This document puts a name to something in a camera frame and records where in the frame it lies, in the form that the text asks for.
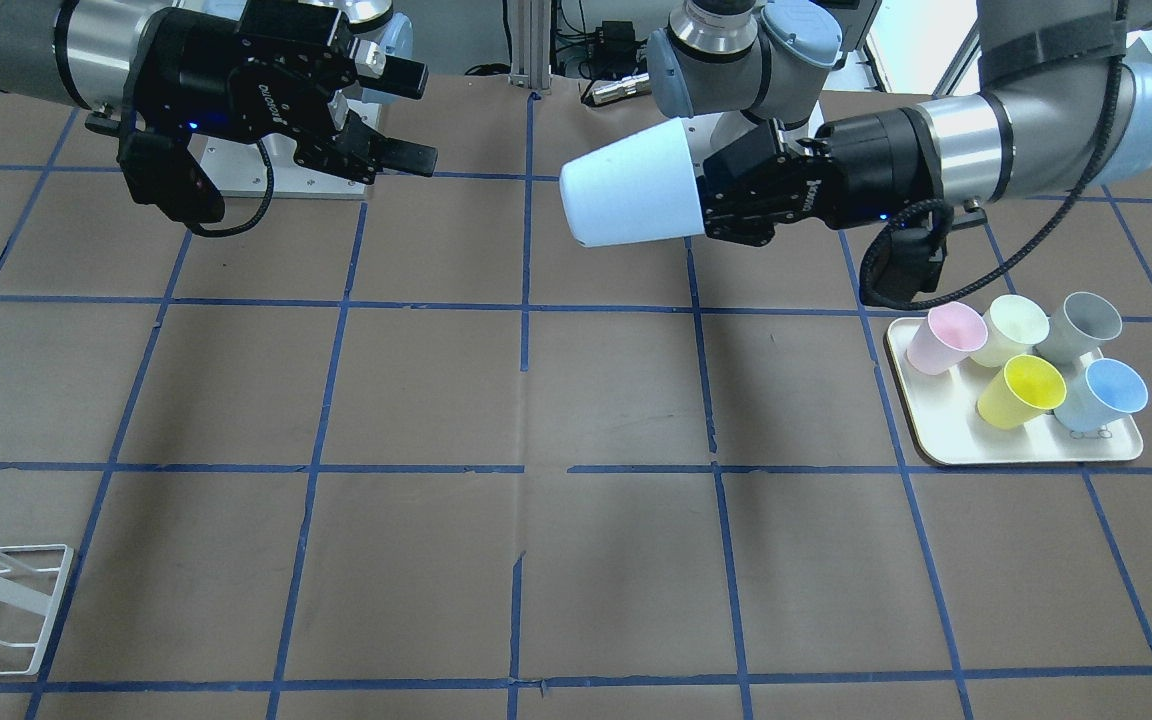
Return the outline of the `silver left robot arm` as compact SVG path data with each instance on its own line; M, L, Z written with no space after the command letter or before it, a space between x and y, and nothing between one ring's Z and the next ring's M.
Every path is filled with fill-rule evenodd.
M703 234L881 222L1152 165L1152 1L685 1L646 44L667 118L717 118Z

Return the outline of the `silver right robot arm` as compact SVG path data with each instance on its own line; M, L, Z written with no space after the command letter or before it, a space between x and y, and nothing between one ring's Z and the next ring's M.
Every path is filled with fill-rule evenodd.
M420 99L429 69L328 1L247 1L238 18L183 1L0 1L0 92L88 109L115 137L126 179L204 187L197 135L243 145L289 138L294 162L348 181L392 169L430 176L435 149L389 138L353 91Z

